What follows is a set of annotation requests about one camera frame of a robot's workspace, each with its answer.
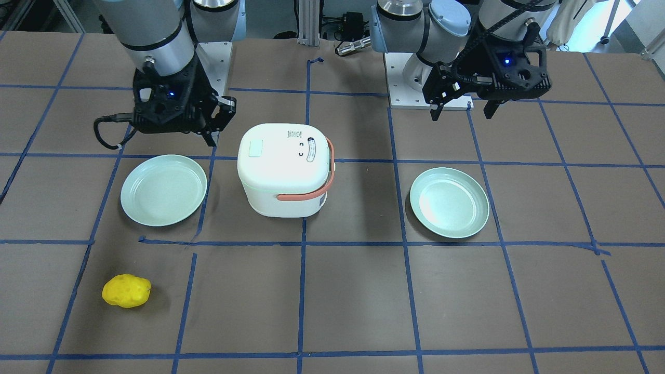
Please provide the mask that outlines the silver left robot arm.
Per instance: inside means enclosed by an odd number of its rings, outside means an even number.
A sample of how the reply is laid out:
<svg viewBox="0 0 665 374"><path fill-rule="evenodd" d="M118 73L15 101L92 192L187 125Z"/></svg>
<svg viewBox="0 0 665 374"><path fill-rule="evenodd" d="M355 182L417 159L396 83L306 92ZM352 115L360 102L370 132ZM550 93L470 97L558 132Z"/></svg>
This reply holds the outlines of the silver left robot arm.
<svg viewBox="0 0 665 374"><path fill-rule="evenodd" d="M457 1L377 1L372 48L384 55L390 106L470 110L490 119L510 100L551 90L541 26L554 1L482 1L476 17Z"/></svg>

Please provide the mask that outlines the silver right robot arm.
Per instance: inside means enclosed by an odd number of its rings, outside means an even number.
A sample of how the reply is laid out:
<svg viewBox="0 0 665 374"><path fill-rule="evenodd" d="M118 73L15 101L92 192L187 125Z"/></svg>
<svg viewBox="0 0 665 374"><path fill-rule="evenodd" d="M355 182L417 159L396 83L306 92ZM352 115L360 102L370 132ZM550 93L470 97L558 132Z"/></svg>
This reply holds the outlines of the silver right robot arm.
<svg viewBox="0 0 665 374"><path fill-rule="evenodd" d="M95 119L107 149L123 148L137 132L213 135L235 116L225 95L233 42L246 37L244 1L97 1L136 70L134 108Z"/></svg>

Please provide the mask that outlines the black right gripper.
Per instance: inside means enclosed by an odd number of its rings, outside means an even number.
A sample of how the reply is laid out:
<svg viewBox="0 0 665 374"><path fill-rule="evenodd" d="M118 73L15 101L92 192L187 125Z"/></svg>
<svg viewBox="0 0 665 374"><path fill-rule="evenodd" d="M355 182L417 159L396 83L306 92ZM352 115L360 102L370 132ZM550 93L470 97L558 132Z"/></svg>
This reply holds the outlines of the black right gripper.
<svg viewBox="0 0 665 374"><path fill-rule="evenodd" d="M147 57L132 81L135 109L131 124L143 134L195 133L207 146L217 146L236 113L236 99L218 97L198 56L170 76L157 73L154 59Z"/></svg>

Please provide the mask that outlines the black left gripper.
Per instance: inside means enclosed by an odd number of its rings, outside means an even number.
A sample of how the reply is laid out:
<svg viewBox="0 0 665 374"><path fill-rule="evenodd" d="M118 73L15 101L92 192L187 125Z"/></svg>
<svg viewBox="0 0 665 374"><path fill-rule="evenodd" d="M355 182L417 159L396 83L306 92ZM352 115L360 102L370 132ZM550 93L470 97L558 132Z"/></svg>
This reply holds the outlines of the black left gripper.
<svg viewBox="0 0 665 374"><path fill-rule="evenodd" d="M491 120L506 100L537 99L552 88L547 71L546 46L541 39L525 41L485 39L449 64L437 62L423 83L432 121L443 104L466 93L487 100L484 116Z"/></svg>

